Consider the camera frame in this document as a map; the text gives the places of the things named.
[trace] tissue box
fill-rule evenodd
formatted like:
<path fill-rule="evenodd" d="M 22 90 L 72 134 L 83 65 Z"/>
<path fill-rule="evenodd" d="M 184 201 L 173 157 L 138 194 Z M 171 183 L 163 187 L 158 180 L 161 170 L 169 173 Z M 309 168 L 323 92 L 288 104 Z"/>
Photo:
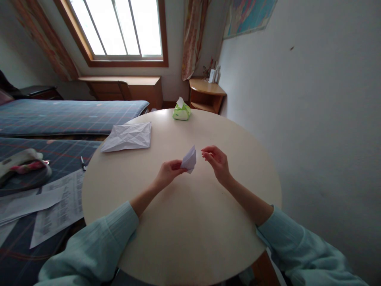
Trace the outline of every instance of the tissue box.
<path fill-rule="evenodd" d="M 173 111 L 172 118 L 177 120 L 188 120 L 191 115 L 191 108 L 186 105 L 183 98 L 180 97 L 176 102 L 175 110 Z"/>

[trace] curtain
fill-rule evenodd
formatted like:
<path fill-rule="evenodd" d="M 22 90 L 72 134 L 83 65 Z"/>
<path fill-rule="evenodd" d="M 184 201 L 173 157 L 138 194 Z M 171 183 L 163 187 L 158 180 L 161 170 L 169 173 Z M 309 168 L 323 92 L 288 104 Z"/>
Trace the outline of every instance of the curtain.
<path fill-rule="evenodd" d="M 200 60 L 206 11 L 210 0 L 186 0 L 181 79 L 190 79 Z"/>
<path fill-rule="evenodd" d="M 11 0 L 19 16 L 17 19 L 38 43 L 61 80 L 78 78 L 78 72 L 61 40 L 52 28 L 37 0 Z"/>

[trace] mattress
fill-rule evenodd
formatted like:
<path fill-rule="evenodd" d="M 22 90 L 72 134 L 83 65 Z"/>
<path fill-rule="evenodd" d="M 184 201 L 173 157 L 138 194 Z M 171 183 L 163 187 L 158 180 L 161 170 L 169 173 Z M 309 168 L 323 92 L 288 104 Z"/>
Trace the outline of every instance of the mattress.
<path fill-rule="evenodd" d="M 101 143 L 99 141 L 0 138 L 0 161 L 22 150 L 34 148 L 44 155 L 44 159 L 50 160 L 52 176 L 49 183 L 80 169 L 80 156 L 87 165 Z M 1 189 L 0 196 L 11 194 L 6 189 L 32 184 L 38 180 L 39 175 L 43 175 L 43 172 L 45 171 L 36 170 L 33 174 L 14 176 Z M 2 285 L 34 285 L 41 267 L 57 253 L 70 230 L 68 227 L 35 248 L 29 249 L 36 215 L 37 213 L 32 213 L 19 219 L 0 248 Z"/>
<path fill-rule="evenodd" d="M 138 117 L 145 100 L 75 101 L 20 99 L 0 106 L 0 137 L 110 134 Z"/>

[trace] light blue sleeve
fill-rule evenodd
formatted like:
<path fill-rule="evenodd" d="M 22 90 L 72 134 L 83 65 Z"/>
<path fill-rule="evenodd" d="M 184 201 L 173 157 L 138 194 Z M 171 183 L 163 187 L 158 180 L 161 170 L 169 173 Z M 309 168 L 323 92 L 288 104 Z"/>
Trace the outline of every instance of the light blue sleeve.
<path fill-rule="evenodd" d="M 353 275 L 345 256 L 321 237 L 297 224 L 274 207 L 271 217 L 257 228 L 257 234 L 279 259 L 294 286 L 367 285 Z"/>
<path fill-rule="evenodd" d="M 129 202 L 73 235 L 38 275 L 42 285 L 100 285 L 110 281 L 139 219 Z"/>

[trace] white tabletop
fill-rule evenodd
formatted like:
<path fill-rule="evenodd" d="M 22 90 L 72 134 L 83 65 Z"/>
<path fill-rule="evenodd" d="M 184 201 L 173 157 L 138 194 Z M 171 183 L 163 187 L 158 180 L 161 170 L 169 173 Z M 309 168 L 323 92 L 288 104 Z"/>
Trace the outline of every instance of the white tabletop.
<path fill-rule="evenodd" d="M 192 109 L 188 121 L 174 120 L 173 109 L 139 116 L 152 122 L 149 149 L 101 153 L 96 150 L 83 184 L 87 224 L 132 199 L 156 177 L 166 160 L 182 159 L 196 145 L 197 164 L 152 201 L 140 218 L 119 267 L 156 285 L 211 285 L 238 274 L 265 250 L 241 206 L 217 181 L 200 149 L 216 145 L 241 184 L 281 207 L 281 186 L 266 150 L 234 122 Z"/>

